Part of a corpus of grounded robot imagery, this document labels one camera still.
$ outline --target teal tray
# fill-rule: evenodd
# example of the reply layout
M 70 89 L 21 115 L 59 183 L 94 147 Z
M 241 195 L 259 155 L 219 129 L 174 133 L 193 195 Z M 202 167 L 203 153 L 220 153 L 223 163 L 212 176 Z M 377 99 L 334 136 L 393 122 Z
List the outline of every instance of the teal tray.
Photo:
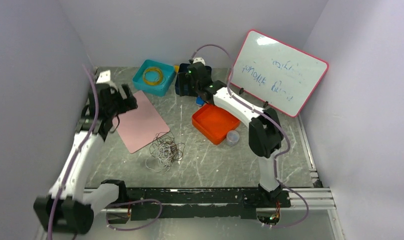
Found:
M 156 86 L 147 85 L 143 81 L 143 73 L 146 69 L 150 67 L 157 67 L 160 68 L 163 73 L 164 80 L 161 84 Z M 171 85 L 172 81 L 175 77 L 175 69 L 174 66 L 167 65 L 161 62 L 153 61 L 153 60 L 146 60 L 144 61 L 143 65 L 141 65 L 140 69 L 137 71 L 136 75 L 133 77 L 133 84 L 136 89 L 142 90 L 145 93 L 150 93 L 153 95 L 157 95 L 160 97 L 165 96 L 166 92 L 168 91 L 169 86 Z M 155 72 L 148 72 L 146 74 L 146 79 L 148 81 L 154 82 L 158 78 L 158 74 Z

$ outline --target whiteboard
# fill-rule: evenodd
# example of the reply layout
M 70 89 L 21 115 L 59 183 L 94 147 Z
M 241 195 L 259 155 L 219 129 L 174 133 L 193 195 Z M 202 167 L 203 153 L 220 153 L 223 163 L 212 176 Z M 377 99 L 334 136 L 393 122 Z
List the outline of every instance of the whiteboard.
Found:
M 327 62 L 250 30 L 231 83 L 296 117 L 327 69 Z

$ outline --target tray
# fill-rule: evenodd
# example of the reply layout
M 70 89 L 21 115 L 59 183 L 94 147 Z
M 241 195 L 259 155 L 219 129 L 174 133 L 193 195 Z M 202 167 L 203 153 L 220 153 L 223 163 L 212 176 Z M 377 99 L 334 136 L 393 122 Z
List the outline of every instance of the tray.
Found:
M 218 145 L 229 131 L 239 126 L 240 121 L 222 108 L 205 104 L 193 114 L 191 123 L 213 144 Z
M 143 81 L 143 74 L 147 68 L 150 67 L 157 67 L 160 68 L 164 80 L 161 84 L 156 86 L 147 85 Z M 158 77 L 158 74 L 155 72 L 148 72 L 146 74 L 146 78 L 148 81 L 155 81 Z M 136 75 L 133 77 L 133 84 L 138 90 L 142 90 L 145 93 L 154 94 L 160 97 L 165 96 L 166 92 L 168 91 L 169 86 L 171 85 L 173 79 L 175 77 L 175 70 L 174 66 L 167 65 L 161 62 L 153 61 L 153 60 L 146 60 L 144 61 L 143 65 L 141 65 L 140 69 L 137 71 Z

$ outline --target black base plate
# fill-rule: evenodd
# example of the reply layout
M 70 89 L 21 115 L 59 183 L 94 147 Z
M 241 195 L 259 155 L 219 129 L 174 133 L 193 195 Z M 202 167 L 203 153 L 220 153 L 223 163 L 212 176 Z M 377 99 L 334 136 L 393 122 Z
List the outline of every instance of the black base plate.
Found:
M 157 199 L 163 203 L 160 218 L 214 218 L 240 217 L 257 219 L 256 208 L 281 208 L 291 206 L 287 191 L 272 200 L 258 187 L 210 187 L 210 188 L 148 188 L 129 187 L 127 195 L 131 201 Z M 157 204 L 135 204 L 131 206 L 131 220 L 153 219 L 159 212 Z

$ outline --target clear plastic cup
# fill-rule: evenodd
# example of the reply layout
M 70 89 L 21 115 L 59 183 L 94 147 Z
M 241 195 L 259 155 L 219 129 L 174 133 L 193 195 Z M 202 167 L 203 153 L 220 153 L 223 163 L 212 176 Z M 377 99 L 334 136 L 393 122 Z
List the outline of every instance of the clear plastic cup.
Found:
M 240 139 L 240 135 L 237 131 L 231 130 L 227 133 L 227 144 L 228 146 L 234 146 Z

